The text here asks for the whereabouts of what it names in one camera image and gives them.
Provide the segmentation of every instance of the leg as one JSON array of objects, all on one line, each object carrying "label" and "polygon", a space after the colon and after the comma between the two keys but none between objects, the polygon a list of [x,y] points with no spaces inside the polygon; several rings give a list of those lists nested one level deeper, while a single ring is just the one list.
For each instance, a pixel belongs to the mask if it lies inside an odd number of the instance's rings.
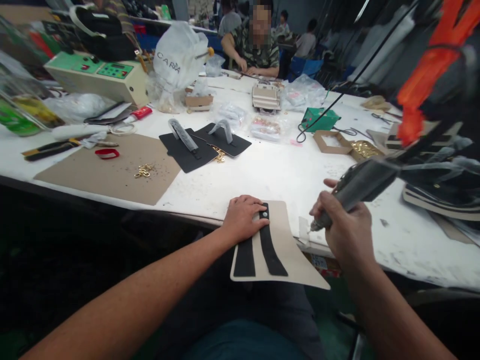
[{"label": "leg", "polygon": [[198,339],[246,309],[246,292],[230,280],[234,248],[219,258],[176,305],[160,327],[159,359],[180,359]]},{"label": "leg", "polygon": [[309,359],[323,359],[314,311],[303,285],[280,281],[254,282],[250,294],[253,319],[296,344]]}]

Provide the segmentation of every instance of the gold hardware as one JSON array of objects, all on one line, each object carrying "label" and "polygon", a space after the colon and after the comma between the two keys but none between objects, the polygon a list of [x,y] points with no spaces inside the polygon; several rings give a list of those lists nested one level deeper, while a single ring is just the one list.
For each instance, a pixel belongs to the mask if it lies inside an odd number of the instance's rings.
[{"label": "gold hardware", "polygon": [[148,171],[152,170],[153,168],[154,166],[151,164],[140,165],[138,167],[138,174],[135,174],[135,179],[138,179],[140,177],[148,178],[150,176],[150,173]]},{"label": "gold hardware", "polygon": [[225,152],[223,152],[222,150],[220,150],[216,146],[212,146],[212,148],[213,148],[213,150],[215,150],[218,153],[218,156],[215,158],[216,162],[218,164],[224,163],[225,162]]}]

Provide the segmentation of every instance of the clear plastic bag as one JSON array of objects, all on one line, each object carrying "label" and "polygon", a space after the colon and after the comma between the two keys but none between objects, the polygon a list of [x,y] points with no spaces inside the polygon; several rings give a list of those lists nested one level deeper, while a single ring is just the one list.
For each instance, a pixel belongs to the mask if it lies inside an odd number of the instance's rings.
[{"label": "clear plastic bag", "polygon": [[326,96],[327,91],[318,81],[302,74],[283,89],[281,109],[304,113],[307,108],[321,108]]},{"label": "clear plastic bag", "polygon": [[222,65],[225,59],[218,54],[208,59],[205,65],[205,73],[210,78],[216,78],[222,75]]},{"label": "clear plastic bag", "polygon": [[49,97],[43,103],[69,125],[83,124],[85,119],[98,116],[115,105],[115,101],[109,98],[90,93]]},{"label": "clear plastic bag", "polygon": [[237,131],[247,118],[247,112],[241,107],[233,105],[231,102],[215,104],[212,108],[212,120],[216,124],[220,120],[227,120],[232,132]]},{"label": "clear plastic bag", "polygon": [[208,53],[208,39],[185,21],[174,21],[156,45],[154,73],[146,81],[148,97],[159,111],[177,114],[182,103],[175,96],[198,76]]},{"label": "clear plastic bag", "polygon": [[254,137],[274,143],[285,142],[288,137],[288,130],[288,120],[279,116],[257,114],[250,125],[250,132]]}]

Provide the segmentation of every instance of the work table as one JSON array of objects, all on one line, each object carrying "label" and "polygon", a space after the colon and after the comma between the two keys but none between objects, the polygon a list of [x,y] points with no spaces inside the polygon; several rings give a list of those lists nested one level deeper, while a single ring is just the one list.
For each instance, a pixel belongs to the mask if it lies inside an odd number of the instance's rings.
[{"label": "work table", "polygon": [[[210,224],[221,224],[229,200],[242,194],[263,200],[284,201],[292,234],[304,251],[332,256],[325,241],[325,231],[307,235],[312,221],[309,211],[319,193],[327,190],[323,179],[339,179],[356,162],[348,155],[320,152],[312,134],[298,144],[297,125],[303,113],[281,111],[291,124],[282,143],[270,143],[250,134],[254,116],[251,91],[256,80],[219,77],[208,78],[216,91],[214,104],[230,101],[248,112],[246,121],[236,133],[252,142],[237,158],[226,157],[224,163],[213,161],[190,173],[180,171],[156,205],[120,200],[34,180],[34,176],[69,156],[77,149],[36,162],[27,162],[21,152],[54,141],[48,132],[31,137],[17,137],[0,127],[0,175],[21,182],[50,188],[85,199],[131,210],[155,210],[177,214]],[[327,102],[338,93],[330,92]],[[367,129],[388,132],[383,121],[360,107],[363,98],[345,95],[333,110],[341,116],[339,129],[353,127],[365,133]],[[170,132],[168,119],[174,117],[184,129],[198,130],[211,121],[210,112],[183,111],[172,115],[154,110],[144,120],[137,121],[137,134],[158,138]],[[347,140],[368,140],[362,135],[344,135]],[[372,232],[376,260],[385,268],[409,278],[445,287],[480,290],[480,248],[449,239],[423,209],[402,200],[404,183],[397,179],[384,193],[367,206],[372,214]]]}]

